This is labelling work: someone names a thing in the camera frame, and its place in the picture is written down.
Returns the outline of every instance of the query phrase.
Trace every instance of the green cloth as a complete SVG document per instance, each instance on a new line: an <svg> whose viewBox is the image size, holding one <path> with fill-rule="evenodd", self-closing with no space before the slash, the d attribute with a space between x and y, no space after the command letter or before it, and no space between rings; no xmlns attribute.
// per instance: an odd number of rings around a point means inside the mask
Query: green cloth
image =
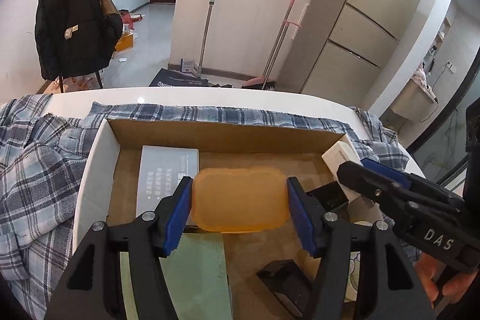
<svg viewBox="0 0 480 320"><path fill-rule="evenodd" d="M138 320L128 253L120 254L128 320ZM160 259L179 320L232 320L221 234L183 234L178 248Z"/></svg>

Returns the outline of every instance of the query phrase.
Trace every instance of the plaid blanket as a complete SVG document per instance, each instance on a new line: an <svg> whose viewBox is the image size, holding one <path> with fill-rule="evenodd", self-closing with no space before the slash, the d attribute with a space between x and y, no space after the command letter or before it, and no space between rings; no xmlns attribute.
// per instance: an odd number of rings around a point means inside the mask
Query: plaid blanket
<svg viewBox="0 0 480 320"><path fill-rule="evenodd" d="M20 304L42 319L71 256L76 198L104 118L206 121L321 129L348 134L361 158L404 170L408 156L378 118L356 109L372 140L331 119L232 107L93 103L84 119L39 117L48 95L29 95L0 111L0 271Z"/></svg>

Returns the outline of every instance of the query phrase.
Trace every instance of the blue gripper pad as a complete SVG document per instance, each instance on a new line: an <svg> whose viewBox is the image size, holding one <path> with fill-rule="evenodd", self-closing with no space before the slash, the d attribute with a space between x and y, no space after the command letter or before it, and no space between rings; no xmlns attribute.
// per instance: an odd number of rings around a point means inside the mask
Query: blue gripper pad
<svg viewBox="0 0 480 320"><path fill-rule="evenodd" d="M181 190L181 185L183 185L181 195L178 197L177 204L174 206L174 210L172 211L165 228L165 241L163 243L163 251L165 256L170 255L170 253L178 247L180 242L183 229L185 228L185 224L187 223L187 219L190 214L192 183L193 180L191 178L184 177L175 190L175 193L178 190Z"/></svg>
<svg viewBox="0 0 480 320"><path fill-rule="evenodd" d="M412 183L400 171L384 166L383 164L375 162L374 160L371 160L369 158L362 159L361 163L366 169L376 172L377 174L380 174L382 176L385 176L385 178L388 178L394 182L397 182L404 189L409 190L410 187L412 186Z"/></svg>
<svg viewBox="0 0 480 320"><path fill-rule="evenodd" d="M290 216L297 230L302 248L311 257L319 257L320 248L315 240L322 230L321 217L325 209L316 198L308 197L297 178L290 177L286 181L289 192Z"/></svg>

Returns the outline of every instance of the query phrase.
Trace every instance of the gray tile floor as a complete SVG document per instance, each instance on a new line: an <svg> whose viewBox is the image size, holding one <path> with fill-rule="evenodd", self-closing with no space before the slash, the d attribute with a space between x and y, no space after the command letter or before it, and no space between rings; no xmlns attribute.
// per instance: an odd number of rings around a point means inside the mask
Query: gray tile floor
<svg viewBox="0 0 480 320"><path fill-rule="evenodd" d="M104 88L145 87L150 85L161 68L167 68L174 9L172 4L149 4L136 11L136 14L145 15L143 20L134 24L138 38L133 48L115 53L110 65L104 69ZM208 75L202 78L221 86L242 86L239 80Z"/></svg>

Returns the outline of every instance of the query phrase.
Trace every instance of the white table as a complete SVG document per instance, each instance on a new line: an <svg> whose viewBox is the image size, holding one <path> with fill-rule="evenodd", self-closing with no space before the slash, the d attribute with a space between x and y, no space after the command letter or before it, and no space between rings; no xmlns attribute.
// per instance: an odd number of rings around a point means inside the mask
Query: white table
<svg viewBox="0 0 480 320"><path fill-rule="evenodd" d="M369 138L355 112L338 103L310 95L239 88L135 87L69 92L53 95L43 114L51 112L61 117L83 118L87 116L92 102L95 101L106 105L154 103L168 106L223 106L280 111L306 117L335 119L349 124L359 138ZM412 158L406 167L406 172L424 176Z"/></svg>

